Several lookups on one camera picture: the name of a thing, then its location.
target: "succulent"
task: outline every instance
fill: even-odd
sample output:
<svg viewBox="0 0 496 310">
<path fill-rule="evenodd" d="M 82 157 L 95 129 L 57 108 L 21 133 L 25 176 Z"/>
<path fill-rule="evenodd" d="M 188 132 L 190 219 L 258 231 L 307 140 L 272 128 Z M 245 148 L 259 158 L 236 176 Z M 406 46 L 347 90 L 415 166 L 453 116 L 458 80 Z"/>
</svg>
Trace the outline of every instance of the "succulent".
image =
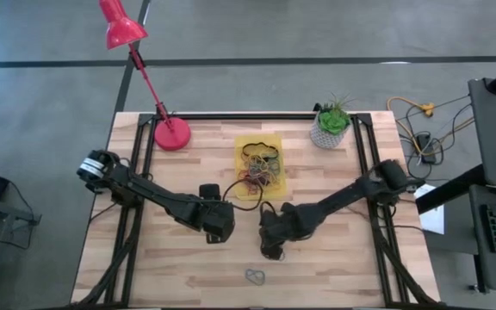
<svg viewBox="0 0 496 310">
<path fill-rule="evenodd" d="M 345 113 L 344 105 L 352 100 L 344 96 L 341 99 L 331 99 L 323 105 L 319 113 L 319 127 L 332 134 L 340 134 L 348 125 L 350 125 L 350 115 Z"/>
</svg>

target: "power adapter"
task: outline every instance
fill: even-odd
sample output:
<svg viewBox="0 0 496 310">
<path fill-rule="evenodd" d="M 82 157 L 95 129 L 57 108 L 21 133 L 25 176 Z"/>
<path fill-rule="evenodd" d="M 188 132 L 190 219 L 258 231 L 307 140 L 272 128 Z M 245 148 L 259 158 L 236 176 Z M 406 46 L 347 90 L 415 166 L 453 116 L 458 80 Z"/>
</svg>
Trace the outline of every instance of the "power adapter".
<svg viewBox="0 0 496 310">
<path fill-rule="evenodd" d="M 431 145 L 430 142 L 431 136 L 427 133 L 421 133 L 416 136 L 417 140 L 417 145 L 420 150 L 422 151 L 423 154 L 428 154 L 428 155 L 423 155 L 422 156 L 422 162 L 427 163 L 427 164 L 435 164 L 436 163 L 436 154 L 434 154 L 434 148 Z"/>
</svg>

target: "black desk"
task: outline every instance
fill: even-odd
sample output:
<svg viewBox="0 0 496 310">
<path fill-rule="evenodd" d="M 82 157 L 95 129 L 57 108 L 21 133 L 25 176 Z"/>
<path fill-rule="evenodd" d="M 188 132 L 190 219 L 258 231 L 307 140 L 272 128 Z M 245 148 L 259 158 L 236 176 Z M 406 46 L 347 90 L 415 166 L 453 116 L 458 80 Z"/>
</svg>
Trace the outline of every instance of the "black desk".
<svg viewBox="0 0 496 310">
<path fill-rule="evenodd" d="M 467 193 L 470 185 L 496 187 L 496 95 L 486 89 L 484 80 L 471 80 L 468 87 L 482 163 L 418 198 L 421 214 Z"/>
<path fill-rule="evenodd" d="M 474 256 L 478 287 L 481 286 L 480 291 L 486 291 L 487 288 L 496 289 L 496 253 L 490 251 L 489 240 L 480 217 L 481 206 L 488 203 L 496 204 L 496 194 L 494 194 L 494 189 L 472 185 L 468 190 L 468 197 L 478 243 L 478 255 Z"/>
</svg>

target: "yellow tray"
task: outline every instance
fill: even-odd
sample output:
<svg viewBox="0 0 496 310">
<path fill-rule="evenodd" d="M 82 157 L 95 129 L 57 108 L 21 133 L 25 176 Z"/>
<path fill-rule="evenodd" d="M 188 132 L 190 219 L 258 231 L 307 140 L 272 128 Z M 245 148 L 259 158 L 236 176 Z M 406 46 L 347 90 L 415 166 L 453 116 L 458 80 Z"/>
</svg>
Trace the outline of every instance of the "yellow tray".
<svg viewBox="0 0 496 310">
<path fill-rule="evenodd" d="M 275 180 L 272 183 L 267 182 L 262 183 L 263 187 L 263 198 L 267 200 L 280 199 L 286 195 L 286 177 L 284 172 L 284 162 L 282 160 L 282 141 L 281 136 L 278 134 L 250 134 L 238 136 L 234 140 L 234 160 L 235 160 L 235 172 L 237 179 L 241 179 L 248 174 L 249 164 L 248 161 L 260 160 L 254 157 L 247 157 L 243 155 L 243 148 L 245 152 L 249 155 L 259 155 L 260 158 L 271 158 L 271 160 L 266 160 L 265 163 L 260 162 L 260 170 L 272 173 L 273 176 L 266 177 L 265 180 L 270 180 L 271 178 Z M 272 156 L 275 148 L 278 151 L 278 169 L 272 169 L 268 162 L 273 163 Z M 254 186 L 250 186 L 247 183 L 240 183 L 235 186 L 235 194 L 240 200 L 257 200 L 259 198 L 259 191 L 254 192 Z"/>
</svg>

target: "lamp shade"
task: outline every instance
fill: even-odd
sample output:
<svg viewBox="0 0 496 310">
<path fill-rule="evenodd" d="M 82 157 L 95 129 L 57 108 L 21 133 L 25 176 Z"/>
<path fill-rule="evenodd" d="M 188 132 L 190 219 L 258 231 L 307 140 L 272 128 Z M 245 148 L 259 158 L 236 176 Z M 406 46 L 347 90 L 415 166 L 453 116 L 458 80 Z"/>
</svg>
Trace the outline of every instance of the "lamp shade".
<svg viewBox="0 0 496 310">
<path fill-rule="evenodd" d="M 132 43 L 148 36 L 141 25 L 127 16 L 120 0 L 99 0 L 99 4 L 108 22 L 107 49 Z"/>
</svg>

